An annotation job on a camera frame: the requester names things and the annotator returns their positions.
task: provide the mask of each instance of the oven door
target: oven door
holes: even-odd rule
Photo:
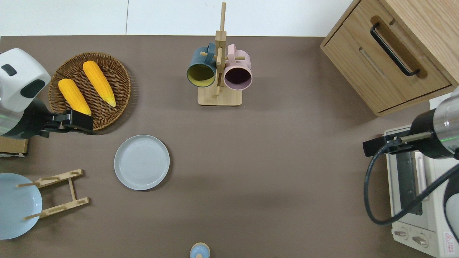
[[[409,130],[409,126],[387,131],[386,134],[406,130]],[[428,182],[430,176],[426,175],[425,169],[424,159],[428,158],[419,151],[387,154],[386,157],[393,216],[405,208],[431,182]],[[432,214],[433,210],[433,200],[431,196],[428,196],[399,221],[435,232],[436,223],[435,216]]]

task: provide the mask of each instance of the pink mug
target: pink mug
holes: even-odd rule
[[[237,50],[236,45],[228,46],[228,61],[225,63],[223,75],[225,85],[233,90],[245,90],[252,84],[252,67],[249,55],[243,50]]]

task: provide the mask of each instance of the teal mug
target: teal mug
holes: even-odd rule
[[[207,53],[207,56],[202,56],[201,52]],[[213,58],[214,55],[215,44],[213,42],[210,42],[207,47],[196,49],[193,53],[186,77],[194,86],[204,88],[212,85],[215,81],[217,64]]]

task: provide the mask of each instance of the oven window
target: oven window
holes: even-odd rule
[[[400,192],[400,205],[402,209],[416,198],[416,166],[414,152],[398,153],[397,172],[398,172],[398,189]],[[409,213],[422,215],[422,204],[419,203]]]

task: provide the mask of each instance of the mug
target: mug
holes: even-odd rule
[[[252,84],[252,67],[249,55],[243,50],[237,50],[236,45],[228,46],[228,61],[225,63],[223,75],[225,85],[233,90],[245,90]]]
[[[207,56],[202,56],[201,52],[207,53]],[[213,42],[210,42],[207,47],[196,49],[193,53],[186,77],[194,86],[208,87],[215,81],[217,64],[213,58],[214,55],[215,44]]]

